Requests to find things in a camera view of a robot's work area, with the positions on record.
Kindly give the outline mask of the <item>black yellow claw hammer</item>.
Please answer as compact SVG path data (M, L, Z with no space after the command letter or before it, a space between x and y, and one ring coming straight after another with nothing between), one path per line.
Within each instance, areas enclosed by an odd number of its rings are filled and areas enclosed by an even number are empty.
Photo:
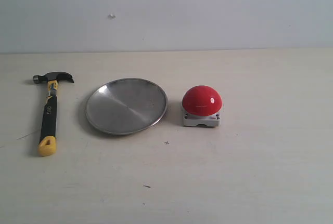
M35 84L46 83L47 96L43 109L40 140L37 147L39 156L50 156L56 153L56 126L57 126L57 91L60 81L74 83L73 77L67 72L49 72L45 75L35 75Z

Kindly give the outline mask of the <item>round metal plate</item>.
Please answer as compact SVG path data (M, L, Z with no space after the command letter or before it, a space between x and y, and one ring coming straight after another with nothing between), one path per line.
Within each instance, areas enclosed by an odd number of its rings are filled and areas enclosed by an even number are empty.
M158 123L168 107L165 91L142 78L121 78L96 89L85 105L87 121L105 134L124 136Z

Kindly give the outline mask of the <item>red dome push button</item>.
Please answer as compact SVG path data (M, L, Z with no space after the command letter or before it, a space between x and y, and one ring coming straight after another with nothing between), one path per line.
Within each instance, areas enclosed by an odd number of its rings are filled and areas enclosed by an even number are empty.
M212 87L198 85L189 89L182 99L183 125L195 127L219 127L223 100Z

